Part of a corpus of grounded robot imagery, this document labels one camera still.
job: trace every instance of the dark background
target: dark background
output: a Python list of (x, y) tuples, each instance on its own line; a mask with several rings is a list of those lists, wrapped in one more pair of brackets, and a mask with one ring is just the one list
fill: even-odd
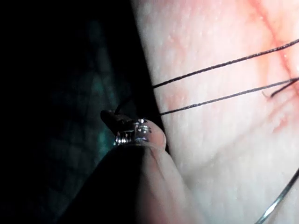
[(132, 118), (157, 106), (129, 1), (32, 7), (6, 20), (0, 216), (54, 223), (112, 147), (100, 111), (131, 94)]

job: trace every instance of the curved needle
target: curved needle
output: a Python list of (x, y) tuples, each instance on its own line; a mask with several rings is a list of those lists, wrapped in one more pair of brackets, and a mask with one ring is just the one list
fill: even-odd
[(270, 207), (263, 213), (263, 215), (259, 218), (259, 220), (255, 224), (262, 224), (264, 221), (269, 217), (269, 215), (275, 210), (275, 208), (279, 205), (279, 203), (284, 199), (286, 194), (289, 192), (289, 190), (292, 188), (296, 180), (299, 176), (299, 168), (294, 174), (294, 176), (291, 178), (290, 182), (287, 184), (285, 189), (280, 193), (278, 198), (270, 205)]

